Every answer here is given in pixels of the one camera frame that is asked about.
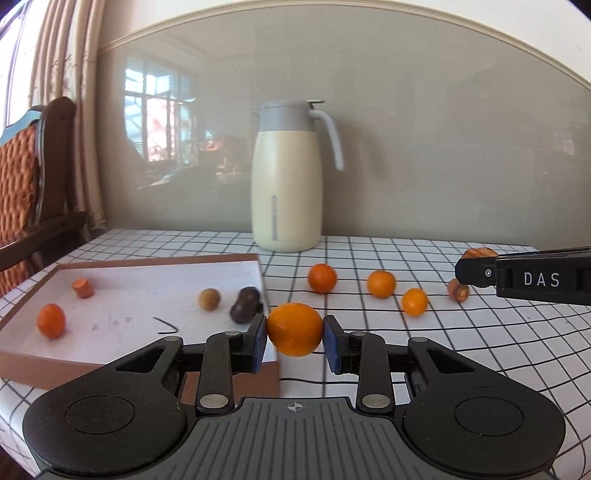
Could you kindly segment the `carrot piece large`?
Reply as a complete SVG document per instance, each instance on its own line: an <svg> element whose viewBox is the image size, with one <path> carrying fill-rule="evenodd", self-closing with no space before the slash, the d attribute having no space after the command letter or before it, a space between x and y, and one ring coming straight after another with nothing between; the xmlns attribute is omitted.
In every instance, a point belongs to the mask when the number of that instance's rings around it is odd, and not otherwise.
<svg viewBox="0 0 591 480"><path fill-rule="evenodd" d="M462 259L490 258L497 256L498 253L495 250L488 247L479 247L466 250L462 255Z"/></svg>

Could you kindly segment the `brown round longan fruit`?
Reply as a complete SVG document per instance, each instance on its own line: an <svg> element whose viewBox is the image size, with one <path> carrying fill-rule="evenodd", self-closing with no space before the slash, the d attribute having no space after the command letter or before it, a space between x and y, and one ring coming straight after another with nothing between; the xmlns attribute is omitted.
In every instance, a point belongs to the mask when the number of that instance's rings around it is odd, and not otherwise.
<svg viewBox="0 0 591 480"><path fill-rule="evenodd" d="M202 310L214 311L221 303L221 294L214 288L207 288L200 292L197 302Z"/></svg>

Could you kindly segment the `large orange fruit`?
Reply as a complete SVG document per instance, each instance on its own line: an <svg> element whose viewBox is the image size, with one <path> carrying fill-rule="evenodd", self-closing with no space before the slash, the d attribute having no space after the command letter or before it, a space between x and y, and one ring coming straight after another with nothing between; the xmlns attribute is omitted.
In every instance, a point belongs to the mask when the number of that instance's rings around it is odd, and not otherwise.
<svg viewBox="0 0 591 480"><path fill-rule="evenodd" d="M301 303L286 303L270 312L266 332L281 354L304 357L321 343L324 322L314 308Z"/></svg>

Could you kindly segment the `small orange tangerine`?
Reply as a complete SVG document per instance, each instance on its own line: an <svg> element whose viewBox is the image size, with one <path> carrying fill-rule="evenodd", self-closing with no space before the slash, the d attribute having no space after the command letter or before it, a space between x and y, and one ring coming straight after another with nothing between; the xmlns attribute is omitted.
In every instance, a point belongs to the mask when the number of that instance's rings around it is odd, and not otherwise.
<svg viewBox="0 0 591 480"><path fill-rule="evenodd" d="M66 317L63 310L56 304L47 304L41 308L37 315L37 329L49 339L59 338L66 324Z"/></svg>

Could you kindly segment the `carrot chunk on table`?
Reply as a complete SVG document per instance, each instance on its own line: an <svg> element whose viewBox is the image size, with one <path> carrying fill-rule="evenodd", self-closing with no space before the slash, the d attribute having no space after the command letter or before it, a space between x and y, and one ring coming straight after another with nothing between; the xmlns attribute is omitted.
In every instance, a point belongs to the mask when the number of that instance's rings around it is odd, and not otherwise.
<svg viewBox="0 0 591 480"><path fill-rule="evenodd" d="M453 278L448 284L448 294L457 303L463 303L470 296L470 286L460 283Z"/></svg>

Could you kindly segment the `tangerine on table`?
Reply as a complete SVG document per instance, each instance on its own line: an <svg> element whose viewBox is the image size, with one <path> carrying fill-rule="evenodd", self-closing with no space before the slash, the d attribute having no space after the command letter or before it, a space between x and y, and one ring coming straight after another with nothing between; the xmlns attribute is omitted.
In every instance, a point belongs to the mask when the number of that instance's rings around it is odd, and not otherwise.
<svg viewBox="0 0 591 480"><path fill-rule="evenodd" d="M396 277L389 271L376 270L367 278L368 291L376 298L386 299L393 296L396 286Z"/></svg>
<svg viewBox="0 0 591 480"><path fill-rule="evenodd" d="M308 285L318 294L328 294L335 288L338 275L328 264L315 264L308 271Z"/></svg>
<svg viewBox="0 0 591 480"><path fill-rule="evenodd" d="M403 311L412 317L423 315L429 306L427 294L420 288L408 289L402 298Z"/></svg>

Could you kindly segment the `dark purple fruit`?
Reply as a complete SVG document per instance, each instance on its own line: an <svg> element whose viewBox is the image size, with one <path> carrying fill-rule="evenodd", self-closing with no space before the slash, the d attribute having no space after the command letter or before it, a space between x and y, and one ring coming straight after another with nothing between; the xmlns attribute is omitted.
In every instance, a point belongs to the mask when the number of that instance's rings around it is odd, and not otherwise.
<svg viewBox="0 0 591 480"><path fill-rule="evenodd" d="M262 312L263 302L260 299L259 290L256 287L249 286L242 288L238 292L238 297L230 308L230 317L235 323L247 324Z"/></svg>

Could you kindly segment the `tangerine on table middle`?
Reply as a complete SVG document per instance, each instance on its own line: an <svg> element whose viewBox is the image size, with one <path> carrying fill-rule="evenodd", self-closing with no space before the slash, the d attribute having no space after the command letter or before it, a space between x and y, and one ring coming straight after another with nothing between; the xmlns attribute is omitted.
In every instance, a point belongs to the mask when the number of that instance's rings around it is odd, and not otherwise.
<svg viewBox="0 0 591 480"><path fill-rule="evenodd" d="M393 296L396 286L396 277L389 271L376 270L367 278L368 291L376 298L386 299Z"/></svg>

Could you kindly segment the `tangerine on table left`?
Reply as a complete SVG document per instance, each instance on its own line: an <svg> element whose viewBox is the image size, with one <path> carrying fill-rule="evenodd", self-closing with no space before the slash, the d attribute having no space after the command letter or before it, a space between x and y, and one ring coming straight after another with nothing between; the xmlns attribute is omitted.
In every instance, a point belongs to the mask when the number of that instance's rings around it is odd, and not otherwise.
<svg viewBox="0 0 591 480"><path fill-rule="evenodd" d="M308 285L318 294L328 294L335 288L338 275L328 264L315 264L308 271Z"/></svg>

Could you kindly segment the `brown-rimmed white cardboard tray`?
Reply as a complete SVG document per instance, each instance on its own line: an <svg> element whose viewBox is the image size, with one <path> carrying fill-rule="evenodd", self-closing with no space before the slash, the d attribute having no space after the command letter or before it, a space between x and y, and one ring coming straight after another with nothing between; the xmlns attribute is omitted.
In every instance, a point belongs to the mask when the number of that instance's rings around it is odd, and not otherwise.
<svg viewBox="0 0 591 480"><path fill-rule="evenodd" d="M77 297L71 285L78 278L92 283L92 297ZM249 286L264 289L256 254L59 264L2 318L1 376L49 390L166 336L202 343L238 329L229 309ZM214 311L198 306L207 288L221 294ZM37 329L47 304L66 317L57 339Z"/></svg>

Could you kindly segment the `carrot chunk in tray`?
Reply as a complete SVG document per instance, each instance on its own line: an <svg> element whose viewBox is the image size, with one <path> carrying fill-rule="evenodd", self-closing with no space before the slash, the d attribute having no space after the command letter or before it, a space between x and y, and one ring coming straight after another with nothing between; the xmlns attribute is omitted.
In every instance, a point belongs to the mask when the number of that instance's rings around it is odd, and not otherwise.
<svg viewBox="0 0 591 480"><path fill-rule="evenodd" d="M76 279L71 287L80 299L88 299L94 295L94 287L87 278Z"/></svg>

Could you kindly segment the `cream thermos jug grey lid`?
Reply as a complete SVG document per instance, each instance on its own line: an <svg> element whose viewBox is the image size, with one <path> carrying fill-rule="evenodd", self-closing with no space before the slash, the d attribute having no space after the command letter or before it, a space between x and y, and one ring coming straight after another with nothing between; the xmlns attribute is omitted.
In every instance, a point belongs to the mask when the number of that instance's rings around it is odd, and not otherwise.
<svg viewBox="0 0 591 480"><path fill-rule="evenodd" d="M322 237L322 156L315 121L332 144L335 169L345 169L335 120L319 100L274 100L256 117L252 158L252 235L256 245L273 252L299 252Z"/></svg>

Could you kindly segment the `dark wooden sofa chair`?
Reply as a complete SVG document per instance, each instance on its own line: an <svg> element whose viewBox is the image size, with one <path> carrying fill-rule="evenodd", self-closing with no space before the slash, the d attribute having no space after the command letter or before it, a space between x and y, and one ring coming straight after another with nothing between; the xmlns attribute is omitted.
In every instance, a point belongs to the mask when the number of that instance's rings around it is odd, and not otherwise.
<svg viewBox="0 0 591 480"><path fill-rule="evenodd" d="M1 245L1 269L25 261L38 271L85 243L88 214L69 205L66 175L72 154L68 127L73 109L62 99L34 106L5 128L1 146L31 123L37 123L38 162L36 206L29 225L15 241Z"/></svg>

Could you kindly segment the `orange quilted sofa cushion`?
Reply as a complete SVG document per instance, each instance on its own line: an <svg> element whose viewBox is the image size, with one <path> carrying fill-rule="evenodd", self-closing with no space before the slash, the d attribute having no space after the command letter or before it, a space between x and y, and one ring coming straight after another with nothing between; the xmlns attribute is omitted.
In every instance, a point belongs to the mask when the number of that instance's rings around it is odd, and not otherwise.
<svg viewBox="0 0 591 480"><path fill-rule="evenodd" d="M33 122L1 146L1 245L29 225L36 206L37 123Z"/></svg>

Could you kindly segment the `beige patterned curtain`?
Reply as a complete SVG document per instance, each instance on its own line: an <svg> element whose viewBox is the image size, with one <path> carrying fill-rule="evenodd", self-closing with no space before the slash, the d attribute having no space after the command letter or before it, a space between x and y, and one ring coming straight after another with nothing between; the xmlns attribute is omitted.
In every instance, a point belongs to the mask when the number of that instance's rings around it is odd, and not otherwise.
<svg viewBox="0 0 591 480"><path fill-rule="evenodd" d="M73 109L68 127L69 205L88 214L86 230L92 233L106 229L96 140L98 43L105 5L104 0L48 3L29 89L32 105L62 99Z"/></svg>

